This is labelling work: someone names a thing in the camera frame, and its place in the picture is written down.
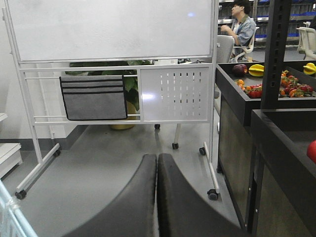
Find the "potted plant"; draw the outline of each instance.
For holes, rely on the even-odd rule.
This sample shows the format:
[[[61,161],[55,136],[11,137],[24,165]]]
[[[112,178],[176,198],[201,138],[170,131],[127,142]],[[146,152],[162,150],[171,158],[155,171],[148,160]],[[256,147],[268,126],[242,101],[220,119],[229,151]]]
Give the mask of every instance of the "potted plant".
[[[77,62],[70,63],[70,67],[113,67],[113,66],[135,66],[135,65],[150,65],[148,60],[130,60],[130,61],[107,61],[107,62]],[[106,71],[72,71],[65,72],[67,75],[79,75],[87,73],[88,76],[99,75],[135,75],[136,70],[106,70]],[[124,77],[125,96],[127,101],[127,110],[129,114],[135,114],[139,110],[138,96],[138,80],[137,77]],[[132,128],[133,124],[114,124],[112,129],[128,129]]]

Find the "black metal post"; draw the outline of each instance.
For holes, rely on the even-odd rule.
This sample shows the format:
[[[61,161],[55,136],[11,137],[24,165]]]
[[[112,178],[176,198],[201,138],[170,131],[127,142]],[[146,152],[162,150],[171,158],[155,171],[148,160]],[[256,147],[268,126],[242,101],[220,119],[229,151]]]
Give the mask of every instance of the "black metal post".
[[[292,0],[271,0],[261,109],[277,107]]]

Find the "whiteboard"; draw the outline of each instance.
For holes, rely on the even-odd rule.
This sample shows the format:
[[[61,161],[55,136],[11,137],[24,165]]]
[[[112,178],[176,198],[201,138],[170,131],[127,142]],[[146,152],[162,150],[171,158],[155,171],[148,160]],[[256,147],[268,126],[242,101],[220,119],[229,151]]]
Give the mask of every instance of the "whiteboard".
[[[211,0],[5,0],[20,62],[211,56]]]

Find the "gray floor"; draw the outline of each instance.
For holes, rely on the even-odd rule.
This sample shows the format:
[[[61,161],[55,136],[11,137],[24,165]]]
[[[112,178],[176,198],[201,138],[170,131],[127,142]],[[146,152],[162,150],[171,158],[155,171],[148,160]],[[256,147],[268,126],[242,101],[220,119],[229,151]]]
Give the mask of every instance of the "gray floor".
[[[265,48],[255,48],[252,52],[253,60],[258,62],[264,62],[265,61]],[[296,46],[289,46],[285,49],[285,55],[284,55],[285,61],[300,61],[304,60],[304,54],[300,54],[297,52]]]
[[[255,49],[253,59],[264,61],[264,49]],[[285,61],[302,60],[295,47],[286,49]],[[215,113],[214,130],[218,115]],[[225,186],[216,174],[221,189],[218,201],[210,201],[206,192],[213,188],[206,157],[198,152],[208,141],[208,124],[183,124],[179,149],[172,149],[175,124],[137,125],[126,131],[114,131],[108,125],[89,126],[70,150],[62,151],[28,190],[20,202],[26,218],[39,237],[60,237],[104,208],[127,184],[143,154],[170,153],[181,171],[209,205],[234,224],[238,220]],[[218,134],[214,133],[213,164],[217,164]],[[16,186],[37,164],[34,152],[21,152],[23,164],[13,169],[3,183],[14,195]]]

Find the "black hair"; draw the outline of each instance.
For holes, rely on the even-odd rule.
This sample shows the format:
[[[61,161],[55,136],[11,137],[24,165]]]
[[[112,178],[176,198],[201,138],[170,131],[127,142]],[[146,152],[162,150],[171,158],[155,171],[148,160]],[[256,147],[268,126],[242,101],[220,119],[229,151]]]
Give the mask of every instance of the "black hair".
[[[249,0],[235,0],[233,2],[233,5],[237,6],[243,6],[244,7],[244,13],[249,14],[250,13],[250,2]]]

